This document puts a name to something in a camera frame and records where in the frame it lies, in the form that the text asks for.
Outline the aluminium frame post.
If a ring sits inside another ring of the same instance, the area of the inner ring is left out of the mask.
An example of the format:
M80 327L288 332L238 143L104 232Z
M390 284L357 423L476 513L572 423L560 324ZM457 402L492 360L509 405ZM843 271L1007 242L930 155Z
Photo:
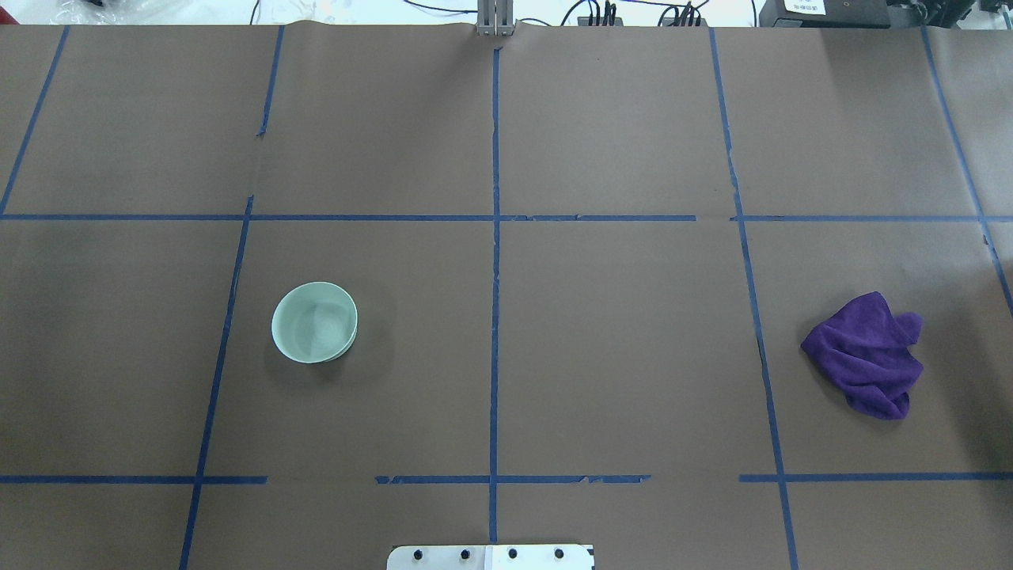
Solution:
M478 36L513 36L516 32L514 0L479 0L476 3Z

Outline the purple cloth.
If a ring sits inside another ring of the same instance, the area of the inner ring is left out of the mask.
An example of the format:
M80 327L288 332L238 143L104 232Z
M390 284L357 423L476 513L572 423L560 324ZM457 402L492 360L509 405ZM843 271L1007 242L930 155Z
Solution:
M853 410L903 420L909 414L909 391L925 369L909 350L923 327L922 315L893 314L886 297L872 291L819 322L800 348Z

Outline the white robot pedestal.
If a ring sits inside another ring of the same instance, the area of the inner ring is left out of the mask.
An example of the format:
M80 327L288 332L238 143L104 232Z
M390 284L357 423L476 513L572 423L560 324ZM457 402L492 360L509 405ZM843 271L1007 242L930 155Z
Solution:
M594 569L594 547L580 544L402 545L387 569Z

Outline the black computer box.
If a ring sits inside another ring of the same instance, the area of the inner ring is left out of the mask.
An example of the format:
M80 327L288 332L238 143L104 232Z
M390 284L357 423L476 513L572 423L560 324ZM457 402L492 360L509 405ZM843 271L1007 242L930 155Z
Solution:
M766 1L760 28L950 29L977 1Z

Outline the mint green bowl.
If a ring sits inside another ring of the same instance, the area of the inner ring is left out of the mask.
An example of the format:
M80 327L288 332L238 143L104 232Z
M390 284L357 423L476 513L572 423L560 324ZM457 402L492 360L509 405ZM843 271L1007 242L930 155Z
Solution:
M359 311L339 284L311 282L286 293L274 309L271 338L276 349L300 364L330 362L350 350L357 339Z

